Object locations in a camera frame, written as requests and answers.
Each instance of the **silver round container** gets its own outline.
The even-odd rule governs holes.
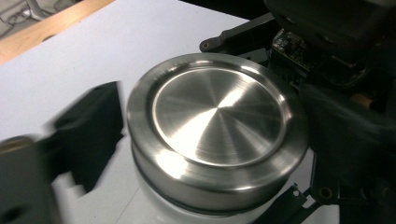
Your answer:
[[[274,197],[307,148],[306,117],[290,87],[238,57],[199,53],[149,70],[127,119],[139,173],[166,201],[231,216]]]

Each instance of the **stainless steel container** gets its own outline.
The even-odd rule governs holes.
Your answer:
[[[195,214],[232,216],[282,188],[307,148],[304,111],[266,68],[223,54],[176,57],[134,87],[127,117],[139,173]]]

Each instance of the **white table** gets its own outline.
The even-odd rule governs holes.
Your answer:
[[[49,134],[43,124],[86,90],[109,81],[120,81],[125,111],[132,87],[151,67],[199,52],[202,40],[243,22],[177,0],[117,0],[0,67],[0,140]],[[78,197],[69,175],[53,183],[65,223],[161,223],[139,189],[124,133],[94,191]],[[308,153],[290,181],[301,190],[308,187],[311,159]],[[338,223],[338,208],[320,208],[305,223]]]

